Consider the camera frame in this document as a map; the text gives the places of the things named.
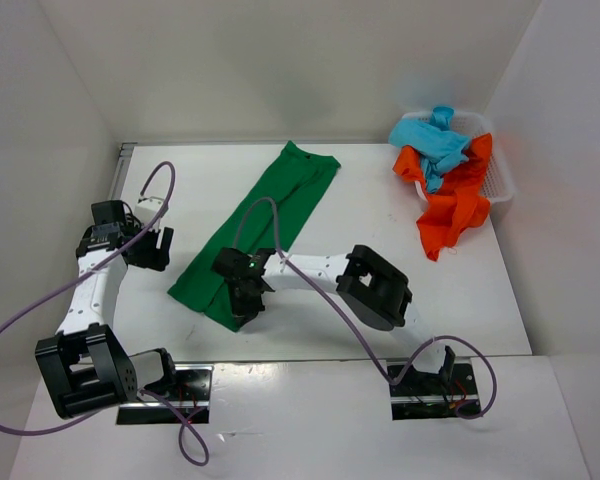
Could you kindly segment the green t shirt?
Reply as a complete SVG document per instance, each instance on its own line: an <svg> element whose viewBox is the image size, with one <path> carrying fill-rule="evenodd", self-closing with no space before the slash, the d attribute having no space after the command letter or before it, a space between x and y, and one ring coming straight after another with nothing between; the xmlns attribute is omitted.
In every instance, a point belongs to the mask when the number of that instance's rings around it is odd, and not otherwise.
<svg viewBox="0 0 600 480"><path fill-rule="evenodd" d="M239 331L239 321L231 312L229 288L211 270L216 256L233 243L246 253L275 246L271 206L256 203L264 197L276 203L280 246L289 250L340 167L334 157L306 152L289 141L169 288L168 295L230 331Z"/></svg>

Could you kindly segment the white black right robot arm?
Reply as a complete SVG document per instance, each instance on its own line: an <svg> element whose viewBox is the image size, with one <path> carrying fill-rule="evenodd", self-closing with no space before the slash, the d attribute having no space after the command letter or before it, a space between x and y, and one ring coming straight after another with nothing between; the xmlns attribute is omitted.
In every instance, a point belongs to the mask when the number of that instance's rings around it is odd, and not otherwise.
<svg viewBox="0 0 600 480"><path fill-rule="evenodd" d="M230 308L240 326L265 310L263 295L314 290L344 301L367 327L388 332L407 347L412 359L400 379L430 393L453 381L455 353L434 339L413 303L409 280L397 267L364 245L347 254L311 256L261 248L253 254L224 247L212 271L228 286Z"/></svg>

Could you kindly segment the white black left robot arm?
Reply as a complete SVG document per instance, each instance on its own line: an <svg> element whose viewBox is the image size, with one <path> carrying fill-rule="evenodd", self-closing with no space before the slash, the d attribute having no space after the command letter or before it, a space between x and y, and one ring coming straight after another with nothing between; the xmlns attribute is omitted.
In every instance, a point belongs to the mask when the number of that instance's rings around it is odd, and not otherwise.
<svg viewBox="0 0 600 480"><path fill-rule="evenodd" d="M160 227L164 199L142 196L134 210L122 200L91 205L93 224L77 248L79 276L56 333L37 342L35 358L62 419L136 398L137 374L112 326L128 267L162 272L174 230Z"/></svg>

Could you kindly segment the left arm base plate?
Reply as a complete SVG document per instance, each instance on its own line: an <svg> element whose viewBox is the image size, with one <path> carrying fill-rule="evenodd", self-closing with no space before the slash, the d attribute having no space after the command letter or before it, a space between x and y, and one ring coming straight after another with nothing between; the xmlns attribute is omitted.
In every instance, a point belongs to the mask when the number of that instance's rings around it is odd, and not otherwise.
<svg viewBox="0 0 600 480"><path fill-rule="evenodd" d="M211 364L175 365L175 384L167 389L157 390L191 424L208 424L210 397L214 367ZM118 409L116 424L122 426L178 424L176 416L162 403L149 396L122 405Z"/></svg>

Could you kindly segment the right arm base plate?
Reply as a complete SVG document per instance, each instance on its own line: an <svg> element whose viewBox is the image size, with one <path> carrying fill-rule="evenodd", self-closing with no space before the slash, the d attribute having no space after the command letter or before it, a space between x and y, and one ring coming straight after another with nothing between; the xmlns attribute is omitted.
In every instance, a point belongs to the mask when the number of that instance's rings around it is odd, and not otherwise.
<svg viewBox="0 0 600 480"><path fill-rule="evenodd" d="M457 407L464 415L476 415L481 405L473 367L468 361L456 363L450 383L435 378L418 380L409 372L398 385L389 386L394 421L456 418Z"/></svg>

